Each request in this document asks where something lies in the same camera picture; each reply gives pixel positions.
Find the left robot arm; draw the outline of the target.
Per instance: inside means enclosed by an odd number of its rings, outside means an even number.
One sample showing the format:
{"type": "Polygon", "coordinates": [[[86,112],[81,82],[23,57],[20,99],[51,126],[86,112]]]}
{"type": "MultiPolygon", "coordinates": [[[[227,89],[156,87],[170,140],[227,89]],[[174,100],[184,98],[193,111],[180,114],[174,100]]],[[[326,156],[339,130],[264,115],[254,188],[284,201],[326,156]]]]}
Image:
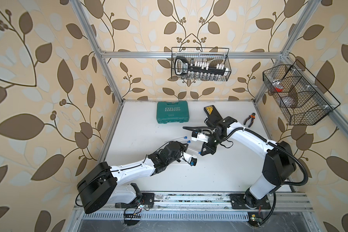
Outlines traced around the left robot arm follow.
{"type": "Polygon", "coordinates": [[[125,204],[136,207],[143,194],[134,180],[151,177],[166,170],[173,162],[197,164],[197,157],[187,153],[187,143],[170,141],[143,160],[120,166],[110,166],[106,161],[98,163],[78,184],[78,205],[86,214],[101,209],[106,204],[125,204]]]}

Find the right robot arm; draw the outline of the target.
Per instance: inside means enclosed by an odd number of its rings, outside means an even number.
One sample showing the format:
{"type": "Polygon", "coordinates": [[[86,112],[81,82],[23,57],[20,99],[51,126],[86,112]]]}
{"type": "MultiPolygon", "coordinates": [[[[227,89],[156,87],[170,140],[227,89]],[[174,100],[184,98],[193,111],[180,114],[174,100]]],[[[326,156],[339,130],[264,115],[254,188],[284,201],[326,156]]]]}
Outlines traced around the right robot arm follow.
{"type": "Polygon", "coordinates": [[[242,143],[264,159],[261,176],[245,191],[242,200],[248,208],[255,209],[267,194],[276,192],[296,171],[297,164],[291,158],[292,150],[287,143],[268,140],[231,117],[213,119],[208,116],[205,124],[210,130],[210,135],[204,140],[202,156],[213,155],[218,145],[231,139],[242,143]]]}

